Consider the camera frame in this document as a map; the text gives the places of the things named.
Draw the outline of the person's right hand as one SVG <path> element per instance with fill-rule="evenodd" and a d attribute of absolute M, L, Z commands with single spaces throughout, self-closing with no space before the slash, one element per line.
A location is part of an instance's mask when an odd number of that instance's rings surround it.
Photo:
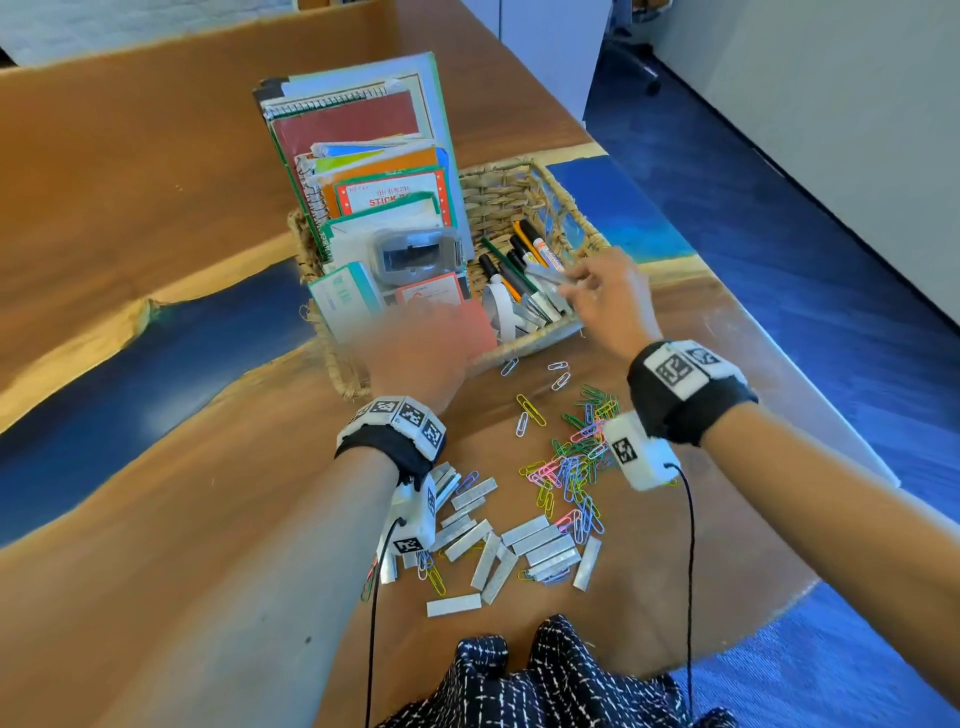
<path fill-rule="evenodd" d="M 630 365 L 648 346 L 664 339 L 654 310 L 649 278 L 618 247 L 592 255 L 603 256 L 606 277 L 599 293 L 600 311 L 578 314 L 589 337 Z"/>

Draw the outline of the person's left hand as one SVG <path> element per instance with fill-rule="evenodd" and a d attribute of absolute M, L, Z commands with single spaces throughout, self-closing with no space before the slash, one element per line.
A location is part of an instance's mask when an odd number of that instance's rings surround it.
<path fill-rule="evenodd" d="M 411 397 L 443 414 L 475 358 L 467 355 L 464 346 L 447 346 L 414 337 L 412 332 L 384 330 L 378 325 L 382 315 L 355 344 L 356 357 L 368 374 L 370 394 Z"/>

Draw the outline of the person's left forearm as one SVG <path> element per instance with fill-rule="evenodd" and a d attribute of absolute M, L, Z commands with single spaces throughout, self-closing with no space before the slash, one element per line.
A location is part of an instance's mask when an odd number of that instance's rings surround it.
<path fill-rule="evenodd" d="M 338 456 L 191 606 L 97 728 L 309 728 L 399 480 L 379 450 Z"/>

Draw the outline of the person's right forearm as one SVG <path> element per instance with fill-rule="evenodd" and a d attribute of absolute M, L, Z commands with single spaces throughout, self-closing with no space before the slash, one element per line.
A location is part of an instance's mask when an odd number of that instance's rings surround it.
<path fill-rule="evenodd" d="M 801 560 L 960 710 L 960 524 L 764 407 L 700 447 Z"/>

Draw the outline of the red white small box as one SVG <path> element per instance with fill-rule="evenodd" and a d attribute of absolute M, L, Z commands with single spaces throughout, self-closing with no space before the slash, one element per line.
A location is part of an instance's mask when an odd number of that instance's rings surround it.
<path fill-rule="evenodd" d="M 482 303 L 478 299 L 465 297 L 462 282 L 456 273 L 444 273 L 421 282 L 399 286 L 391 293 L 399 305 L 425 301 L 452 307 L 456 311 L 454 318 L 466 354 L 470 358 L 478 358 L 492 353 L 498 347 L 498 335 Z"/>

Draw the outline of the heap of staple strips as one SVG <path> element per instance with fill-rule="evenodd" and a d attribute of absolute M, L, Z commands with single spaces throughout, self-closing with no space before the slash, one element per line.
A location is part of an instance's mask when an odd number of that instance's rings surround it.
<path fill-rule="evenodd" d="M 572 316 L 571 309 L 566 302 L 534 287 L 534 293 L 528 292 L 522 284 L 503 280 L 512 300 L 511 318 L 513 338 L 534 334 L 545 327 L 558 324 L 565 318 Z"/>

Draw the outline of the black marker with white label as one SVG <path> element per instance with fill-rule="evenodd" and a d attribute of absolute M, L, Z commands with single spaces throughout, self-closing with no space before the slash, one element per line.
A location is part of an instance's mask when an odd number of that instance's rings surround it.
<path fill-rule="evenodd" d="M 557 270 L 565 271 L 565 267 L 563 263 L 560 261 L 557 254 L 554 253 L 553 250 L 548 247 L 546 240 L 544 239 L 544 237 L 542 237 L 539 234 L 537 229 L 534 227 L 534 224 L 532 224 L 527 219 L 520 219 L 519 221 L 521 220 L 523 221 L 521 223 L 523 232 L 526 234 L 527 237 L 531 239 L 531 241 L 534 244 L 534 247 L 538 250 L 541 256 L 546 260 L 547 266 L 550 266 Z"/>

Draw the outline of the grey stapler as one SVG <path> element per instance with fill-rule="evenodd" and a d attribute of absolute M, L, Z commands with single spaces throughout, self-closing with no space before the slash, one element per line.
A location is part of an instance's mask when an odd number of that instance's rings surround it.
<path fill-rule="evenodd" d="M 455 227 L 385 229 L 367 246 L 379 285 L 416 285 L 464 269 L 462 236 Z"/>

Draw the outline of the orange pen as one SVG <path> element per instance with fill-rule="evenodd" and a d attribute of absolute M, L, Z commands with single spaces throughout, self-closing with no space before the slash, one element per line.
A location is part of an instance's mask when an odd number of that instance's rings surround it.
<path fill-rule="evenodd" d="M 523 222 L 522 220 L 520 220 L 520 221 L 512 221 L 511 225 L 512 225 L 512 228 L 513 228 L 513 230 L 514 230 L 514 233 L 518 236 L 518 238 L 519 238 L 519 239 L 521 240 L 521 242 L 526 246 L 526 248 L 528 248 L 528 249 L 530 250 L 531 255 L 533 256 L 534 260 L 535 260 L 539 265 L 541 265 L 541 266 L 543 266 L 543 267 L 547 267 L 546 260 L 545 260 L 545 259 L 542 257 L 542 255 L 539 253 L 539 251 L 538 251 L 537 248 L 534 246 L 534 244 L 533 244 L 533 242 L 531 241 L 531 239 L 530 239 L 530 238 L 526 235 L 526 233 L 523 231 L 522 222 Z"/>

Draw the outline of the white tape roll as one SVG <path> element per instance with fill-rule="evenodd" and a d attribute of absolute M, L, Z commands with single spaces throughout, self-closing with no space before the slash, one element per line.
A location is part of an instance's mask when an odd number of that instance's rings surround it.
<path fill-rule="evenodd" d="M 516 340 L 517 315 L 514 310 L 514 301 L 503 283 L 489 282 L 484 287 L 482 308 L 500 345 Z"/>

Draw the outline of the green pen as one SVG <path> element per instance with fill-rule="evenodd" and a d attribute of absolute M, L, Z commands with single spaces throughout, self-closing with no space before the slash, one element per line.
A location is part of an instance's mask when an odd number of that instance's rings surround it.
<path fill-rule="evenodd" d="M 539 291 L 532 282 L 513 264 L 504 252 L 498 249 L 486 236 L 481 236 L 479 242 L 484 250 L 496 261 L 501 277 L 521 295 L 533 296 Z"/>

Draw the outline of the small teal white notepad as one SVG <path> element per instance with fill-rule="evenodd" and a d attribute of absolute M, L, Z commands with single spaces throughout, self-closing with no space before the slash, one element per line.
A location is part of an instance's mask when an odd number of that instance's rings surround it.
<path fill-rule="evenodd" d="M 351 261 L 307 283 L 321 321 L 338 344 L 350 343 L 385 309 L 368 265 Z"/>

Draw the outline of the green bordered white pad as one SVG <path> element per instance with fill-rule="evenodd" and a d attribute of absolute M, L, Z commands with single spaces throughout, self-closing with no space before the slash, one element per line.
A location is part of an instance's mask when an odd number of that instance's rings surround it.
<path fill-rule="evenodd" d="M 382 232 L 439 229 L 446 226 L 435 194 L 416 192 L 396 200 L 326 220 L 319 229 L 327 261 L 324 274 L 351 262 L 367 263 L 371 240 Z"/>

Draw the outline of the black wristband with marker blocks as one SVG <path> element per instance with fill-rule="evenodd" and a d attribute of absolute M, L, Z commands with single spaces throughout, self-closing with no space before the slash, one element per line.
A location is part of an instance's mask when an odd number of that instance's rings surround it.
<path fill-rule="evenodd" d="M 645 346 L 627 381 L 646 436 L 676 445 L 699 447 L 730 410 L 760 400 L 735 364 L 692 340 Z"/>
<path fill-rule="evenodd" d="M 411 396 L 384 395 L 363 405 L 337 438 L 337 458 L 368 448 L 387 455 L 398 469 L 398 485 L 421 491 L 447 443 L 447 428 Z"/>

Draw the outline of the woven wicker basket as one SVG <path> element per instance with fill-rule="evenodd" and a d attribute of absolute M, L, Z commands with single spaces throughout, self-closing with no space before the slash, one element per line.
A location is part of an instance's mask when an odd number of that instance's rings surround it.
<path fill-rule="evenodd" d="M 461 173 L 465 212 L 472 234 L 474 251 L 493 254 L 494 249 L 506 259 L 510 234 L 520 234 L 520 222 L 528 220 L 534 229 L 545 234 L 547 247 L 559 254 L 563 263 L 579 262 L 611 248 L 607 238 L 582 214 L 570 193 L 557 177 L 534 156 L 491 162 L 467 168 Z M 319 248 L 308 231 L 306 215 L 291 211 L 287 226 L 294 237 L 294 258 L 301 282 L 312 284 L 321 277 Z M 488 280 L 479 262 L 466 266 L 466 281 L 472 294 L 478 295 Z M 318 350 L 334 391 L 348 401 L 370 394 L 368 373 L 362 363 L 342 351 L 333 334 L 322 321 L 317 303 L 309 302 L 301 313 L 316 334 Z M 524 358 L 576 334 L 582 323 L 570 316 L 564 321 L 547 323 L 544 328 L 524 334 L 518 340 L 499 345 L 475 357 L 467 370 L 468 377 L 502 367 L 516 358 Z"/>

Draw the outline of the red bordered sticky pad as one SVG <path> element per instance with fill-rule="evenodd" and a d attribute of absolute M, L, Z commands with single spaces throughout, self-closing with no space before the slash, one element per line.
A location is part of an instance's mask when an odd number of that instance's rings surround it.
<path fill-rule="evenodd" d="M 456 212 L 450 200 L 447 171 L 439 164 L 344 179 L 334 183 L 332 189 L 342 215 L 365 213 L 416 193 L 426 192 L 436 198 L 442 221 L 453 225 L 457 223 Z"/>

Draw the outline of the orange notebook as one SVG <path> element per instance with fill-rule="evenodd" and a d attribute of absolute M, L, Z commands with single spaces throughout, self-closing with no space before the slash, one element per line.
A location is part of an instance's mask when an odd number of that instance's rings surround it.
<path fill-rule="evenodd" d="M 307 151 L 294 157 L 294 172 L 301 183 L 310 213 L 319 221 L 353 213 L 349 202 L 342 207 L 338 185 L 358 178 L 382 177 L 410 170 L 439 167 L 450 171 L 448 150 L 432 140 L 402 140 L 366 145 L 360 151 L 344 153 L 346 146 L 332 145 L 339 154 L 321 155 Z"/>

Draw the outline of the pile of colourful paper clips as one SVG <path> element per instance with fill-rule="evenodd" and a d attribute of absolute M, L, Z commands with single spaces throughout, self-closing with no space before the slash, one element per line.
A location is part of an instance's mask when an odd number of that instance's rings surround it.
<path fill-rule="evenodd" d="M 563 431 L 550 440 L 550 456 L 518 471 L 534 487 L 536 515 L 504 532 L 500 543 L 515 557 L 519 581 L 547 587 L 570 582 L 585 592 L 606 531 L 596 486 L 614 466 L 602 426 L 620 413 L 619 399 L 593 383 L 575 382 L 566 361 L 552 362 L 546 371 L 553 376 L 550 392 L 569 393 L 573 400 L 560 407 Z"/>

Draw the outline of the white book with green edge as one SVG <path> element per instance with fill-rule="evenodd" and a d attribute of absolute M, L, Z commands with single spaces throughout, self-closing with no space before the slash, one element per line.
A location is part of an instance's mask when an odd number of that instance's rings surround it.
<path fill-rule="evenodd" d="M 449 171 L 446 172 L 446 175 L 450 185 L 450 201 L 457 217 L 456 224 L 445 224 L 448 227 L 455 228 L 462 235 L 464 239 L 462 243 L 463 258 L 467 261 L 474 259 L 474 252 L 469 243 L 471 230 L 466 213 L 466 204 L 460 184 L 460 175 L 454 155 L 450 124 L 434 54 L 423 53 L 407 55 L 351 67 L 320 71 L 313 74 L 263 80 L 258 86 L 258 89 L 253 92 L 253 95 L 261 88 L 275 82 L 280 83 L 283 96 L 293 98 L 320 96 L 334 91 L 346 91 L 373 86 L 385 88 L 390 92 L 401 89 L 409 91 L 416 108 L 419 132 L 370 141 L 316 143 L 312 146 L 311 151 L 317 155 L 334 156 L 341 154 L 341 151 L 331 149 L 331 146 L 334 144 L 344 145 L 345 149 L 342 152 L 346 154 L 348 151 L 360 151 L 367 145 L 379 144 L 386 146 L 389 144 L 389 140 L 394 138 L 400 138 L 401 140 L 432 140 L 438 145 L 443 146 L 447 150 L 450 159 Z M 294 188 L 294 194 L 299 208 L 306 217 L 308 232 L 312 235 L 318 246 L 320 261 L 326 263 L 328 254 L 324 250 L 320 237 L 320 228 L 322 224 L 329 219 L 320 222 L 311 214 L 306 201 L 305 189 L 300 182 L 295 183 L 291 179 L 269 129 L 268 132 Z"/>

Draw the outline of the red spiral notebook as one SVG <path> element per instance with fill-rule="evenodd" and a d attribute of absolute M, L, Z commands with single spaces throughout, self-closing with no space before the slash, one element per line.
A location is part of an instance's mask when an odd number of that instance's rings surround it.
<path fill-rule="evenodd" d="M 359 87 L 319 96 L 285 97 L 276 81 L 255 92 L 259 111 L 291 180 L 297 159 L 316 143 L 371 141 L 414 135 L 419 118 L 409 90 Z"/>

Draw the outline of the white cabinet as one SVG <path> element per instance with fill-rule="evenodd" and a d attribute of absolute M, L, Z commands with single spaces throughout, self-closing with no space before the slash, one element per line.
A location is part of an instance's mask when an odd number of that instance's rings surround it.
<path fill-rule="evenodd" d="M 578 122 L 614 0 L 461 0 Z"/>

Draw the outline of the scattered silver staple strips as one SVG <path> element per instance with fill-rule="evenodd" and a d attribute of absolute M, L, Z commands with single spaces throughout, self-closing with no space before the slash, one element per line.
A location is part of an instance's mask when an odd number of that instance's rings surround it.
<path fill-rule="evenodd" d="M 463 477 L 442 463 L 423 480 L 402 481 L 391 499 L 361 600 L 373 601 L 378 584 L 396 581 L 400 567 L 416 569 L 419 578 L 433 585 L 438 599 L 427 603 L 428 618 L 492 605 L 511 576 L 539 584 L 567 577 L 587 559 L 587 551 L 600 546 L 595 535 L 602 533 L 602 521 L 585 490 L 597 470 L 579 456 L 523 467 L 522 477 L 537 487 L 540 513 L 504 532 L 487 518 L 475 517 L 498 490 L 494 478 L 479 480 L 477 471 Z M 469 592 L 448 596 L 436 559 L 454 563 L 473 550 L 480 555 Z"/>

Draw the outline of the black white tweed garment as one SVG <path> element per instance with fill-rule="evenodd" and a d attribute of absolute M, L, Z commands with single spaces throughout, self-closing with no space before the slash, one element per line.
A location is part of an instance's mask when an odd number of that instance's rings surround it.
<path fill-rule="evenodd" d="M 524 668 L 508 657 L 503 637 L 461 640 L 437 688 L 375 728 L 739 728 L 725 708 L 695 717 L 669 674 L 603 669 L 561 614 L 538 626 Z"/>

